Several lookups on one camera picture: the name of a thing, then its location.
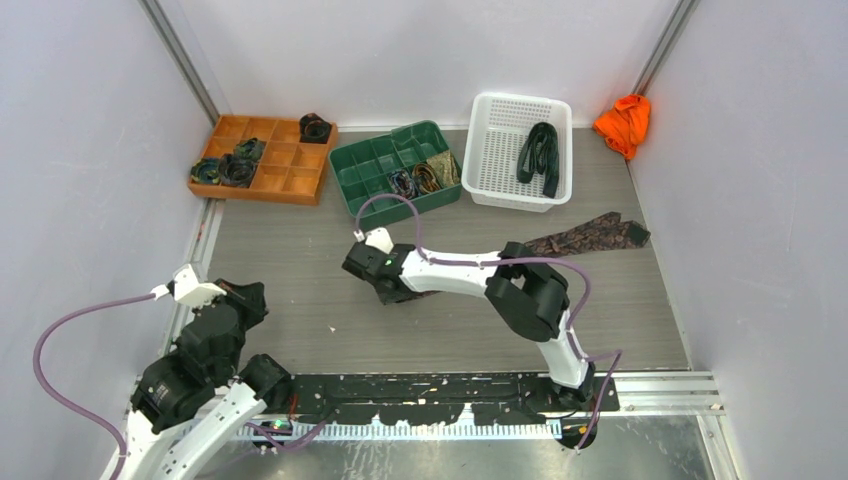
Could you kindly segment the brown paisley tie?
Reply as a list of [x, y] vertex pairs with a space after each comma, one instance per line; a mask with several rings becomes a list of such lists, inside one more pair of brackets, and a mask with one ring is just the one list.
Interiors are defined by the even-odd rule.
[[562, 258], [591, 252], [639, 249], [651, 233], [635, 220], [624, 221], [620, 212], [608, 212], [569, 230], [523, 243], [521, 256]]

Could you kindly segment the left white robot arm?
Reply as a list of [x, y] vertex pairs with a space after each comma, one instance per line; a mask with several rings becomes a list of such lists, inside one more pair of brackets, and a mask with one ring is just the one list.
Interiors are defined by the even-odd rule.
[[194, 318], [144, 370], [105, 479], [192, 479], [255, 415], [290, 403], [293, 377], [270, 355], [239, 365], [248, 331], [269, 313], [264, 284], [217, 279], [192, 290], [200, 300], [179, 301]]

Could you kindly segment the rolled colourful striped tie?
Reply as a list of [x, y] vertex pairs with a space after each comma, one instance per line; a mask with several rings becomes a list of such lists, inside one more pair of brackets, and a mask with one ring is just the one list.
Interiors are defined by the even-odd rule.
[[407, 200], [413, 200], [420, 195], [416, 181], [405, 169], [397, 169], [388, 173], [387, 180], [396, 195]]

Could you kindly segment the rolled orange brown tie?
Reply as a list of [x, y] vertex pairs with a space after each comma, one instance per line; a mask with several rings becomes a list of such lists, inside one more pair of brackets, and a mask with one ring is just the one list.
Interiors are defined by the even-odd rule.
[[411, 174], [420, 195], [428, 195], [442, 189], [438, 176], [426, 162], [416, 164]]

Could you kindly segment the rolled olive gold tie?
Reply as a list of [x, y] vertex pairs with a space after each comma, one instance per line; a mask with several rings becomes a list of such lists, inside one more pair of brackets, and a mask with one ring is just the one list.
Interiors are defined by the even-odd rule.
[[426, 163], [443, 188], [452, 187], [461, 182], [459, 169], [450, 150], [429, 157]]

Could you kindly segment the rolled dark grey tie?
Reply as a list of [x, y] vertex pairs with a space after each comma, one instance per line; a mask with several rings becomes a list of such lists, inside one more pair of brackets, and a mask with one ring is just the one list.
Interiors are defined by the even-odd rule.
[[248, 188], [256, 173], [258, 162], [234, 154], [223, 155], [218, 163], [220, 184], [223, 186]]

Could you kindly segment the rolled blue green tie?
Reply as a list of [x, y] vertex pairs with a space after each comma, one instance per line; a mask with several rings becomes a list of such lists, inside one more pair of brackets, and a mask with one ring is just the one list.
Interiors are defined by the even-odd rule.
[[201, 158], [190, 170], [191, 182], [201, 185], [219, 185], [221, 183], [220, 163], [219, 157]]

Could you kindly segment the rolled green patterned tie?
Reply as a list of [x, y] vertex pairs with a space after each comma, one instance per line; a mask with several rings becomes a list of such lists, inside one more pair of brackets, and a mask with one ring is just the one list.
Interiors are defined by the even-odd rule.
[[233, 155], [237, 159], [257, 163], [263, 156], [265, 147], [265, 141], [253, 137], [238, 143], [233, 149]]

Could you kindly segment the white plastic basket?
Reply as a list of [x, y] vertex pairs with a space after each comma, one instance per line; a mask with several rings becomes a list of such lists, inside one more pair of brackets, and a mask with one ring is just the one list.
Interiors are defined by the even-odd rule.
[[[546, 123], [556, 131], [558, 178], [547, 184], [536, 173], [528, 182], [518, 179], [521, 151], [534, 126]], [[544, 97], [483, 92], [472, 105], [461, 167], [463, 188], [483, 206], [544, 213], [573, 196], [573, 118], [564, 101]]]

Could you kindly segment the dark green tie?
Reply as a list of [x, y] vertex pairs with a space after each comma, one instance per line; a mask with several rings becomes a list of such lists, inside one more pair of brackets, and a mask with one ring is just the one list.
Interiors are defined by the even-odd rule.
[[559, 140], [554, 125], [536, 123], [528, 133], [516, 162], [516, 179], [529, 184], [536, 174], [544, 176], [542, 195], [554, 198], [560, 179]]

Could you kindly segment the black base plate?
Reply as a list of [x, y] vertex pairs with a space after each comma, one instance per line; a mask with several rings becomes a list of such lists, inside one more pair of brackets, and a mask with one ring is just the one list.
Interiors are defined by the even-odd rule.
[[579, 400], [541, 372], [298, 374], [263, 413], [311, 424], [447, 426], [468, 410], [475, 426], [541, 425], [589, 416], [596, 404], [617, 411], [614, 387], [597, 375]]

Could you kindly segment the aluminium front rail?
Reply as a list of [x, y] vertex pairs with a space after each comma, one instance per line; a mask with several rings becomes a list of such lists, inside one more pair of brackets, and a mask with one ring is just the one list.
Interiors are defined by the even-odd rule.
[[318, 441], [342, 440], [476, 440], [476, 439], [561, 439], [576, 442], [587, 426], [601, 420], [624, 416], [708, 416], [724, 411], [712, 377], [699, 372], [657, 371], [618, 373], [613, 392], [620, 408], [603, 412], [596, 404], [592, 414], [576, 419], [547, 420], [541, 425], [475, 426], [468, 410], [452, 425], [410, 426], [404, 422], [388, 426], [378, 420], [366, 425], [339, 425], [326, 420], [311, 424], [285, 420], [280, 415], [255, 415], [233, 438], [273, 438], [288, 442], [310, 437]]

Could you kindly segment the left aluminium corner post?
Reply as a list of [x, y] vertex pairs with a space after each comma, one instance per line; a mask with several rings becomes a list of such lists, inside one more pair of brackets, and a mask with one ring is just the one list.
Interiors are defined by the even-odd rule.
[[165, 9], [157, 0], [139, 0], [139, 4], [148, 16], [154, 30], [162, 40], [199, 106], [209, 121], [215, 125], [219, 118], [219, 111]]

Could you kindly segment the aluminium corner post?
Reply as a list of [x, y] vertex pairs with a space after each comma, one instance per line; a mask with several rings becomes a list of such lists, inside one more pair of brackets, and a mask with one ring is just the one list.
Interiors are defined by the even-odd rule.
[[165, 9], [157, 0], [139, 0], [139, 4], [148, 16], [154, 30], [162, 40], [199, 106], [209, 121], [215, 125], [219, 118], [219, 111]]
[[690, 18], [697, 10], [700, 0], [679, 0], [673, 8], [668, 21], [646, 61], [632, 93], [646, 96], [664, 63], [671, 55], [679, 37], [684, 32]]

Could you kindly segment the right aluminium corner post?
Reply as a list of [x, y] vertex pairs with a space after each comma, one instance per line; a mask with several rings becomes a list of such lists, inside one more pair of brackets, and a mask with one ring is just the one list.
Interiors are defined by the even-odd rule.
[[679, 0], [673, 8], [668, 21], [646, 61], [632, 93], [646, 96], [664, 63], [671, 55], [679, 37], [684, 32], [690, 18], [697, 10], [700, 0]]

